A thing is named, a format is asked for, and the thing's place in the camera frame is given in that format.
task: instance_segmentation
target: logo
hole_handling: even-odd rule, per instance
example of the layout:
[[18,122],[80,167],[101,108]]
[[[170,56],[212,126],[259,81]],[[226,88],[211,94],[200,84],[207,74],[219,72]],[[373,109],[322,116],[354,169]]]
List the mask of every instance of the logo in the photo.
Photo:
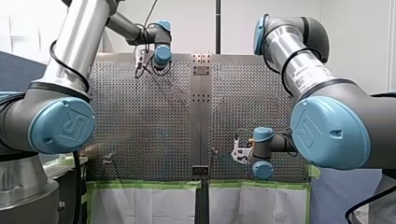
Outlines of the logo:
[[314,121],[307,115],[302,115],[295,133],[300,142],[305,146],[305,149],[314,145],[314,135],[321,134],[317,125],[315,125]]
[[81,141],[90,122],[90,117],[76,110],[69,110],[66,113],[66,120],[67,122],[62,127],[59,136],[74,141]]

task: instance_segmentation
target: perforated metal panel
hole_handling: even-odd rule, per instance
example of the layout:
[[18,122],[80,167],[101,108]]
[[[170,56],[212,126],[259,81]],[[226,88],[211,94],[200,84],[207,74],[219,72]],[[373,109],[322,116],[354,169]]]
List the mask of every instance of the perforated metal panel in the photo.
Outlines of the perforated metal panel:
[[[288,127],[290,98],[279,75],[271,72],[261,58],[252,56],[213,56],[210,175],[216,179],[251,178],[251,168],[231,157],[237,129],[250,132],[271,127],[276,132]],[[241,139],[251,133],[238,132]],[[304,181],[308,172],[302,157],[274,153],[274,180]]]
[[92,71],[98,158],[91,179],[191,179],[191,63],[134,78],[132,54],[99,57]]
[[[98,57],[91,78],[98,157],[90,163],[90,179],[191,180],[197,162],[209,164],[210,178],[251,177],[250,167],[230,155],[233,136],[238,128],[288,126],[290,99],[279,75],[254,56],[210,55],[210,74],[202,77],[194,66],[192,55],[177,54],[167,76],[135,79],[132,54]],[[198,104],[203,93],[205,102]],[[207,157],[212,149],[218,153]],[[272,162],[274,180],[306,181],[301,157],[274,153]]]

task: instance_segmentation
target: blue joint cap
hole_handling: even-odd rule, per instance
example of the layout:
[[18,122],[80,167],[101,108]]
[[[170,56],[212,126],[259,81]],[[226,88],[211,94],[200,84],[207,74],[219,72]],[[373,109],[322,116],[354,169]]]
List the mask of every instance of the blue joint cap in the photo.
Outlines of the blue joint cap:
[[58,99],[42,108],[29,128],[29,143],[45,154],[62,154],[82,147],[94,128],[92,108],[76,97]]
[[323,168],[352,170],[367,162],[367,130],[348,106],[325,96],[299,102],[290,118],[293,142],[301,155]]
[[274,137],[274,130],[272,128],[259,127],[253,131],[253,141],[264,142]]
[[261,17],[256,24],[254,31],[253,50],[255,55],[263,55],[262,52],[262,39],[264,38],[264,18]]
[[160,45],[155,49],[154,62],[159,66],[166,66],[172,60],[172,51],[166,45]]
[[169,21],[156,21],[155,23],[160,24],[169,33],[171,32],[171,23]]
[[260,180],[271,178],[274,173],[274,167],[269,161],[256,161],[252,166],[253,174]]

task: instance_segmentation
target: black pole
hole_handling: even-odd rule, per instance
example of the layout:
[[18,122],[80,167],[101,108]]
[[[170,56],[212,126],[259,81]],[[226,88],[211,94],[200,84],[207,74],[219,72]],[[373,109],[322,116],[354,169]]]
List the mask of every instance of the black pole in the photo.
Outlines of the black pole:
[[216,0],[216,54],[221,54],[221,0]]

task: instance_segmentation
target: white wall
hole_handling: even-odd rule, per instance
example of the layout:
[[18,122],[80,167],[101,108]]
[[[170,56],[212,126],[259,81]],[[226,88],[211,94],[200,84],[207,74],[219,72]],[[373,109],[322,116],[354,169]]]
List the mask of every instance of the white wall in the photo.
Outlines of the white wall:
[[[133,22],[143,23],[153,2],[125,1],[120,4],[119,11]],[[162,0],[155,7],[150,21],[166,19],[172,23],[173,52],[214,53],[215,3],[215,0]],[[252,54],[254,27],[264,13],[320,19],[320,9],[319,0],[223,0],[221,53]],[[131,52],[131,47],[122,37],[108,29],[106,32],[105,51]]]
[[368,93],[389,84],[393,0],[323,0],[322,23],[331,41],[329,67]]
[[[144,23],[154,0],[121,2],[119,12],[135,23]],[[168,20],[172,25],[172,51],[210,53],[215,49],[214,0],[159,0],[148,23]],[[106,29],[104,51],[131,52],[121,36]]]
[[67,14],[61,0],[0,0],[0,50],[46,63]]
[[256,22],[270,16],[305,16],[320,20],[320,0],[223,0],[221,9],[221,53],[253,54]]
[[[143,23],[153,1],[124,1],[119,11]],[[46,63],[50,43],[57,38],[67,14],[66,6],[61,0],[0,3],[0,50],[9,42],[5,51]],[[171,22],[173,52],[215,52],[215,3],[159,0],[150,21]],[[391,16],[394,5],[392,0],[223,0],[221,52],[252,54],[254,27],[264,13],[313,17],[322,21],[329,34],[328,65],[335,75],[353,79],[369,93],[396,89],[396,61],[392,56],[396,48],[392,35],[395,22]],[[104,51],[133,50],[122,37],[106,29]]]

